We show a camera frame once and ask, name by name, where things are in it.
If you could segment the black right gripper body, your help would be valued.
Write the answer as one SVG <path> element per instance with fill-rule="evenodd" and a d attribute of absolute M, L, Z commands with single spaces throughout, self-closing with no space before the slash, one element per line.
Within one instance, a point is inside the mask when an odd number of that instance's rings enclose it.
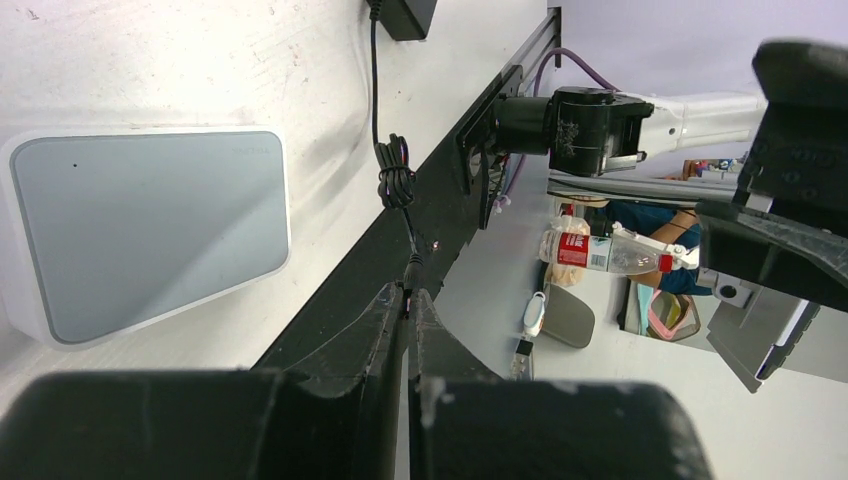
<path fill-rule="evenodd" d="M 769 40 L 752 60 L 767 100 L 734 202 L 770 199 L 770 213 L 847 234 L 847 49 Z"/>

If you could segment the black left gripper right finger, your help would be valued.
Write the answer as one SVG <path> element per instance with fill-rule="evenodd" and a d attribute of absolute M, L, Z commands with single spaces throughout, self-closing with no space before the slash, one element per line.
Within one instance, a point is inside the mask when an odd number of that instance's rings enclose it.
<path fill-rule="evenodd" d="M 414 479 L 709 479 L 684 408 L 640 382 L 504 380 L 410 299 Z"/>

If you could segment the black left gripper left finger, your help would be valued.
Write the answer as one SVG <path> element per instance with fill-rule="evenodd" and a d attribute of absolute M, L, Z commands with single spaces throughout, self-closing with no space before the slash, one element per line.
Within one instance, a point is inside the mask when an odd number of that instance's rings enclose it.
<path fill-rule="evenodd" d="M 403 289 L 285 369 L 63 372 L 1 422 L 5 479 L 390 479 Z"/>

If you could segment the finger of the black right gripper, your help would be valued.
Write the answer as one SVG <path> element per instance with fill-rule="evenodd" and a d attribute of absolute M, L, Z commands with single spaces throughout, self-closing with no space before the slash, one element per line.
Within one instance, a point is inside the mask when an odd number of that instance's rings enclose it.
<path fill-rule="evenodd" d="M 716 201 L 695 211 L 703 268 L 847 310 L 845 212 L 779 202 L 766 213 Z"/>

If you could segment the white square network box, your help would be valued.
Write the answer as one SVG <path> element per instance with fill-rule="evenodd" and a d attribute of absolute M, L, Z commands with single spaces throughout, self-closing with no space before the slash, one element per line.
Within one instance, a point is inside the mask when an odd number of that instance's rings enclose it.
<path fill-rule="evenodd" d="M 1 148 L 9 323 L 84 349 L 272 276 L 291 253 L 272 127 L 58 128 Z"/>

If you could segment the small black wall adapter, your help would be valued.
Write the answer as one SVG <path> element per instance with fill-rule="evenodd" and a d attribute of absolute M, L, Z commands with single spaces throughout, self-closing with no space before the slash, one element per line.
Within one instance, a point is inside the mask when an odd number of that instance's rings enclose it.
<path fill-rule="evenodd" d="M 436 6 L 437 0 L 384 0 L 380 22 L 395 41 L 425 40 Z"/>

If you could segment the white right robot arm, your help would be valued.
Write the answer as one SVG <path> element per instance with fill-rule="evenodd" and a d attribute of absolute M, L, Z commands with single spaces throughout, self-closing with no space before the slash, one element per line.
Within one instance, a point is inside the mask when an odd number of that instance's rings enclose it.
<path fill-rule="evenodd" d="M 496 104 L 493 137 L 508 153 L 547 155 L 592 177 L 705 145 L 749 144 L 728 200 L 701 198 L 703 268 L 833 309 L 847 307 L 847 50 L 762 43 L 754 94 L 649 98 L 562 87 Z"/>

